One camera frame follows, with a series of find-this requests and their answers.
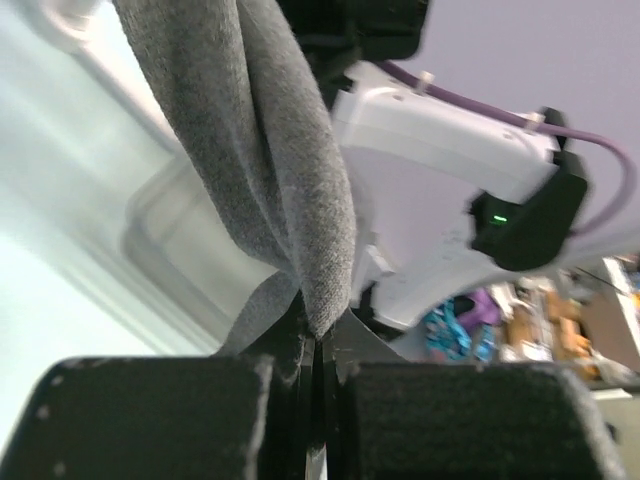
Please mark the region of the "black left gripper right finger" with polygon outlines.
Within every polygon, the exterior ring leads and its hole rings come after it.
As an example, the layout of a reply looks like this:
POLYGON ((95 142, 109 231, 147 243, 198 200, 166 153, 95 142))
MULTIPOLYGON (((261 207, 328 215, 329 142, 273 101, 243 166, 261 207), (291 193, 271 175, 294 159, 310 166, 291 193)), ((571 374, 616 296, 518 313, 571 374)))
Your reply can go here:
POLYGON ((623 479, 590 391, 552 363, 412 363, 346 313, 322 343, 333 479, 623 479))

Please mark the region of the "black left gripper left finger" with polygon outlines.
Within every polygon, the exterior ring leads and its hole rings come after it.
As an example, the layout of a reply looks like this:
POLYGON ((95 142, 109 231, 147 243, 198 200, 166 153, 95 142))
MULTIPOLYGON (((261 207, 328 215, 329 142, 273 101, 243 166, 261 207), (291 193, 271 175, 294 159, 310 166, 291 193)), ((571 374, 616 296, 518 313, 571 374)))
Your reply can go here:
POLYGON ((38 382, 5 479, 301 479, 294 393, 267 356, 76 358, 38 382))

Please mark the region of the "grey sock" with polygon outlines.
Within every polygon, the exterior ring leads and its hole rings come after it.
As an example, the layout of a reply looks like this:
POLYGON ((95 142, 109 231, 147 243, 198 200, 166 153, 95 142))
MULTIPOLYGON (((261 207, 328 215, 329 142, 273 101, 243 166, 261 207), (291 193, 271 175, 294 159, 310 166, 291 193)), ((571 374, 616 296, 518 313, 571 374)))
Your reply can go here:
POLYGON ((347 309, 356 217, 311 69, 274 1, 119 1, 123 31, 236 245, 275 268, 222 352, 301 296, 324 335, 347 309))

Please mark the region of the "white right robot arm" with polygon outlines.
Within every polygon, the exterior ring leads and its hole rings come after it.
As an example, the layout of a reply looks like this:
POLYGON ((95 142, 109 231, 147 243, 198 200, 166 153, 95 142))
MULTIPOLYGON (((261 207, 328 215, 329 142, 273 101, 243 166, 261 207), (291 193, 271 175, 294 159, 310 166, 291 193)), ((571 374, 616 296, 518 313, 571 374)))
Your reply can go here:
POLYGON ((451 297, 554 262, 588 189, 554 110, 502 112, 399 67, 425 1, 285 1, 364 219, 352 301, 392 339, 451 297))

